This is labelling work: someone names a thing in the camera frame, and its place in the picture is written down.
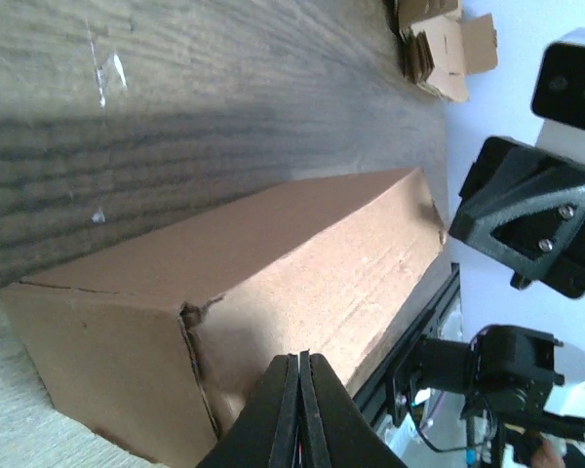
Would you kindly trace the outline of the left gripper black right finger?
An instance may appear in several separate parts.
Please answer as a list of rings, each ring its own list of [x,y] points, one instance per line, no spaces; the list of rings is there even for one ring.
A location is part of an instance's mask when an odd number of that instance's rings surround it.
[[[403,467],[366,423],[327,358],[299,355],[302,467]]]

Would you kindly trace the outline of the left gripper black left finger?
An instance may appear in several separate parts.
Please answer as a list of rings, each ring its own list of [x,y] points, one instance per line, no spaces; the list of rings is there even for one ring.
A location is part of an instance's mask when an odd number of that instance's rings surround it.
[[[297,467],[298,396],[298,357],[276,356],[232,427],[199,466]]]

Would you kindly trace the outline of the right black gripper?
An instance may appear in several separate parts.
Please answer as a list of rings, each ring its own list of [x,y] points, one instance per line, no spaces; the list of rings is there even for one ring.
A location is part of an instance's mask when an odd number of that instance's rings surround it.
[[[585,165],[491,136],[459,192],[452,238],[507,266],[510,284],[585,296]]]

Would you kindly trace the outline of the small cardboard box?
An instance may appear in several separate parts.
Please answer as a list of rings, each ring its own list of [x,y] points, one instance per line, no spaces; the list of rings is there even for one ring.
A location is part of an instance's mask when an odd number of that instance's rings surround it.
[[[20,279],[0,303],[56,410],[193,467],[271,360],[357,392],[449,275],[420,169],[297,180]]]

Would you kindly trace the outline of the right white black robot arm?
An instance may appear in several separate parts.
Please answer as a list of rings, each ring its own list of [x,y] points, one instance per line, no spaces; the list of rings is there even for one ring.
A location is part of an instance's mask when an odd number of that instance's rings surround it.
[[[510,268],[514,289],[539,282],[585,297],[584,163],[492,136],[460,197],[449,235]],[[483,442],[494,467],[506,424],[585,442],[585,351],[544,331],[491,325],[467,343],[418,331],[385,378],[395,424],[423,389],[462,395],[462,418],[489,417]]]

